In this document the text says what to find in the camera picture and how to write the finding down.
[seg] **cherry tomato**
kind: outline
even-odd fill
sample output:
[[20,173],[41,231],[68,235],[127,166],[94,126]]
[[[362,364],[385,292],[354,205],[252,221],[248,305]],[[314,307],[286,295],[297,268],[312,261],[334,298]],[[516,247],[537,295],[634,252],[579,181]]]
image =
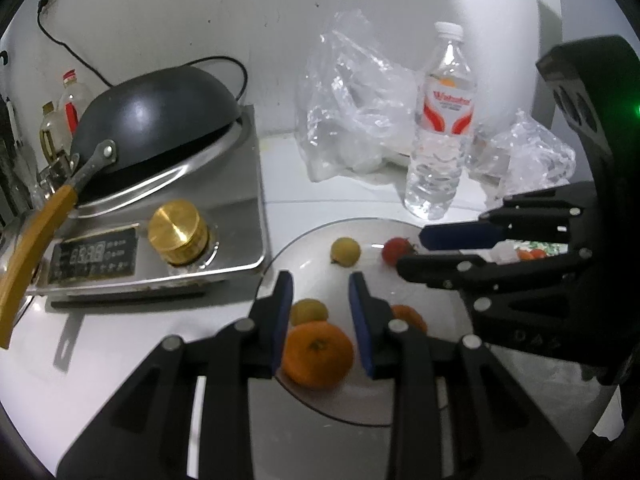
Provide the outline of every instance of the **cherry tomato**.
[[536,259],[536,257],[533,254],[531,254],[529,251],[526,251],[524,249],[516,249],[516,254],[518,255],[521,262],[524,262],[525,260]]
[[414,247],[406,238],[391,238],[382,248],[382,259],[387,265],[396,266],[402,256],[415,253]]
[[530,250],[530,252],[531,252],[531,256],[533,256],[537,260],[546,258],[546,252],[544,249],[532,249]]

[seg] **black cable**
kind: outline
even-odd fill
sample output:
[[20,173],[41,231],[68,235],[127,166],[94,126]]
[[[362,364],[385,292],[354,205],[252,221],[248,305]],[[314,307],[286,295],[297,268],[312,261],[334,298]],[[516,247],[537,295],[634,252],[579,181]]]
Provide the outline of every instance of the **black cable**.
[[59,46],[63,46],[64,48],[66,48],[66,50],[68,51],[69,54],[71,54],[73,57],[75,57],[78,62],[80,62],[82,65],[84,65],[85,67],[87,67],[89,70],[91,70],[91,72],[93,72],[98,79],[100,79],[100,81],[102,81],[105,85],[107,85],[109,88],[113,87],[113,85],[111,83],[109,83],[109,81],[107,81],[107,79],[100,73],[98,72],[98,70],[96,70],[94,67],[92,67],[90,64],[88,64],[84,59],[82,59],[80,56],[78,56],[78,54],[76,54],[73,50],[71,50],[71,47],[68,46],[68,44],[66,44],[64,41],[58,41],[56,40],[56,38],[54,38],[52,35],[50,35],[45,28],[42,26],[42,22],[40,21],[40,13],[42,12],[42,9],[44,8],[45,5],[47,5],[49,3],[49,0],[40,0],[38,3],[38,27],[40,27],[40,30],[42,31],[42,33],[49,38],[51,41],[53,41],[53,43],[59,45]]
[[242,70],[242,88],[240,89],[240,92],[236,96],[236,101],[239,101],[240,98],[244,95],[244,92],[246,91],[246,86],[249,83],[249,73],[247,72],[244,64],[240,60],[231,56],[207,56],[207,57],[201,57],[199,59],[194,59],[193,61],[185,63],[183,66],[195,65],[203,61],[228,61],[229,63],[233,63],[234,65],[240,67],[240,70]]

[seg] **plate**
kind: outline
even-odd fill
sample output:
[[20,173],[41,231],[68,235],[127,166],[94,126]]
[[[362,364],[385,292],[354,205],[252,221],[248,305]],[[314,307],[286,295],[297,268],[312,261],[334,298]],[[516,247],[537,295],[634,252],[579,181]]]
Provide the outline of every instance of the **plate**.
[[[270,295],[278,272],[288,270],[293,276],[294,302],[304,298],[322,301],[329,310],[328,321],[340,327],[351,339],[355,352],[350,372],[331,391],[298,386],[279,370],[276,378],[297,400],[316,412],[348,424],[391,424],[393,381],[370,380],[360,364],[348,299],[348,281],[352,272],[359,270],[364,274],[373,296],[391,305],[414,307],[427,322],[431,336],[457,342],[472,331],[466,309],[456,292],[407,283],[394,268],[382,261],[380,253],[389,238],[408,238],[416,248],[420,248],[419,233],[420,228],[395,220],[361,218],[334,222],[297,238],[271,262],[257,297]],[[340,237],[354,238],[362,248],[358,263],[349,269],[330,263],[331,244]]]

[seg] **digital display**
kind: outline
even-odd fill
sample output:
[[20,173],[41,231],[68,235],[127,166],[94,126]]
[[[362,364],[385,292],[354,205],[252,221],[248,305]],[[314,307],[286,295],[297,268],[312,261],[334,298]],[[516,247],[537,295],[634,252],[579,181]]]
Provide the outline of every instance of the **digital display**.
[[130,276],[135,272],[137,246],[135,227],[64,240],[53,249],[49,283]]

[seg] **white countertop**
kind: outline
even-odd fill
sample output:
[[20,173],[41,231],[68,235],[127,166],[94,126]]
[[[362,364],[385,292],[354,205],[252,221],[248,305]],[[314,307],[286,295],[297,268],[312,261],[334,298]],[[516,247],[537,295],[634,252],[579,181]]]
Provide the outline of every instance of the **white countertop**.
[[[336,177],[315,184],[306,177],[290,136],[261,139],[260,152],[272,255],[301,234],[340,219],[422,223],[401,205],[398,190],[404,187],[405,172],[400,168],[388,167],[375,177]],[[442,221],[473,220],[484,209],[483,201],[479,185],[465,177]],[[2,404],[31,450],[55,473],[82,428],[163,337],[179,334],[190,341],[216,333],[248,313],[257,283],[257,278],[220,283],[203,298],[152,307],[124,305],[117,311],[53,311],[46,298],[36,298],[15,329],[10,350],[0,352]],[[582,382],[574,364],[533,356],[523,359],[517,352],[510,352],[506,360],[516,374],[535,368],[531,380],[527,383],[524,378],[521,383],[577,450],[600,418],[612,388]],[[383,477],[388,429],[356,428],[324,419],[274,381],[252,383],[250,393],[257,478],[300,478],[303,470],[307,479]],[[545,399],[554,407],[547,409]],[[308,435],[309,427],[318,428],[312,446],[296,437]],[[305,449],[314,451],[301,455]],[[293,465],[300,461],[305,468]]]

